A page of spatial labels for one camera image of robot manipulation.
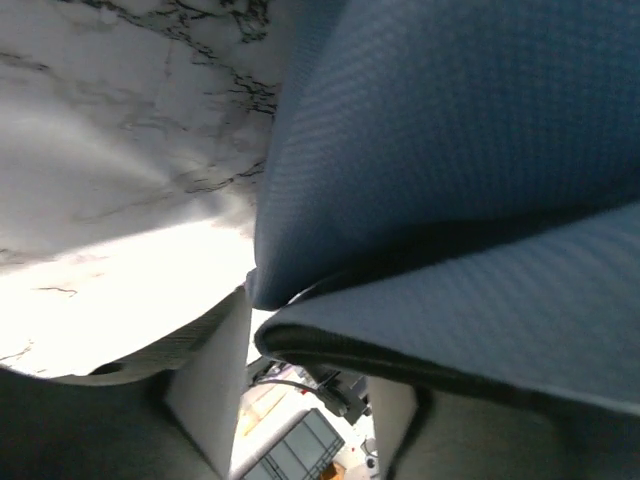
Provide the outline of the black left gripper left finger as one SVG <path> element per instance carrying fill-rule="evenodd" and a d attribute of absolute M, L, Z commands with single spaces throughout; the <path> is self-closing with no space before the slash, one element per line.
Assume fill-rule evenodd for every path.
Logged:
<path fill-rule="evenodd" d="M 5 479 L 225 479 L 251 308 L 243 288 L 85 376 L 1 371 Z"/>

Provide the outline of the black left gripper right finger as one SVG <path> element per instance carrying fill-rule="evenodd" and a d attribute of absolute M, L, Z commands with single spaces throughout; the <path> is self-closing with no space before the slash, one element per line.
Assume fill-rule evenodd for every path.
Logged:
<path fill-rule="evenodd" d="M 639 419 L 368 381 L 385 479 L 636 479 Z"/>

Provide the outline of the blue student backpack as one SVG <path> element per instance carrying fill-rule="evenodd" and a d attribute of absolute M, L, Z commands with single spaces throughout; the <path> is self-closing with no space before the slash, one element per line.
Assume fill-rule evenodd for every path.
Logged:
<path fill-rule="evenodd" d="M 639 411 L 639 5 L 306 1 L 257 202 L 255 342 Z"/>

